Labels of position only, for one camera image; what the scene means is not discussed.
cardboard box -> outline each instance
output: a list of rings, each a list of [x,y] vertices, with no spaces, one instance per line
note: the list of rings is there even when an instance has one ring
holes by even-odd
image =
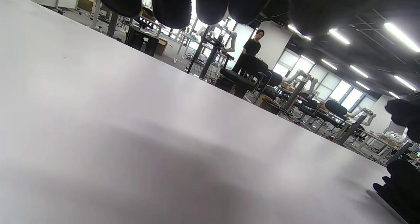
[[[91,0],[78,0],[77,7],[88,12],[93,11],[94,3]]]
[[[168,44],[168,41],[160,38],[159,39],[159,44],[156,47],[155,54],[158,54],[159,56],[162,56],[163,53],[165,52],[167,44]]]
[[[150,19],[151,21],[156,21],[156,18],[149,13],[147,13],[146,10],[141,10],[140,16],[146,17],[147,19]]]

chair backrest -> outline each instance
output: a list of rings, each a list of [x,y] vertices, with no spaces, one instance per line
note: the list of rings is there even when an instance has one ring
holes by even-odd
[[[258,72],[262,72],[264,74],[267,74],[268,72],[268,65],[265,62],[249,54],[242,54],[237,60],[234,68],[240,68],[240,75],[247,72],[251,76],[255,76],[257,78],[259,77]]]
[[[347,109],[334,100],[328,100],[325,103],[325,107],[338,117],[342,117],[347,114]]]
[[[308,100],[308,102],[305,104],[306,107],[309,107],[311,109],[316,109],[318,105],[319,103],[315,100]]]
[[[271,80],[270,80],[270,82],[268,82],[267,85],[273,86],[273,87],[279,86],[282,83],[282,81],[283,81],[282,75],[281,74],[278,74],[278,73],[276,73],[276,72],[274,72],[272,70],[269,70],[269,71],[273,74],[273,77],[271,77]],[[268,79],[269,79],[269,77],[264,78],[262,80],[262,84],[267,83]]]

chair armrest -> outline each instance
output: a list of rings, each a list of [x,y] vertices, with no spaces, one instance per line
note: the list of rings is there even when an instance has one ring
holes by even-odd
[[[267,75],[266,75],[266,74],[264,74],[264,73],[262,73],[261,71],[260,71],[260,72],[258,72],[258,74],[259,74],[260,76],[262,76],[262,77],[267,77]]]

chair seat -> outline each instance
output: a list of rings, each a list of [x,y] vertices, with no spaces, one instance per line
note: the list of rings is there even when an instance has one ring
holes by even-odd
[[[340,125],[338,122],[334,121],[333,119],[329,118],[328,116],[320,112],[317,112],[316,116],[318,116],[319,118],[323,119],[326,122],[330,122],[334,127],[338,127]]]
[[[311,111],[309,111],[308,109],[306,109],[304,107],[301,107],[299,110],[301,112],[305,113],[306,115],[309,115],[312,118],[317,118],[317,116],[314,113],[312,113]]]
[[[271,98],[272,100],[275,100],[277,97],[277,93],[275,91],[275,89],[271,86],[267,86],[267,88],[264,89],[264,95],[266,95],[267,97]]]
[[[229,80],[232,80],[236,85],[245,87],[248,90],[252,90],[255,88],[255,83],[250,82],[246,78],[236,74],[235,72],[231,70],[221,69],[220,74],[222,74],[224,77],[228,78]]]

desk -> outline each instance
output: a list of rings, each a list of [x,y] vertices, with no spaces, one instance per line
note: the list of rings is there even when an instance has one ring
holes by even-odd
[[[371,132],[368,131],[363,131],[363,133],[365,133],[367,136],[365,138],[365,142],[362,143],[362,145],[360,145],[357,150],[359,152],[361,152],[360,150],[362,149],[363,146],[367,145],[370,139],[374,139],[377,140],[381,143],[383,143],[385,146],[383,149],[381,149],[381,151],[379,151],[379,153],[377,155],[379,155],[380,157],[378,158],[378,162],[382,163],[382,159],[384,159],[388,154],[390,154],[390,152],[392,152],[393,149],[395,150],[399,150],[398,148],[391,146],[390,144],[388,144],[387,141],[379,138],[378,136],[376,136],[375,134],[372,134]]]
[[[36,33],[0,25],[3,220],[398,224],[385,167],[29,0],[0,16]]]
[[[127,34],[126,44],[134,49],[141,51],[143,46],[144,38],[147,38],[146,49],[144,53],[149,56],[154,56],[156,48],[159,44],[159,39],[151,34],[147,34],[140,29],[130,26],[129,32]]]

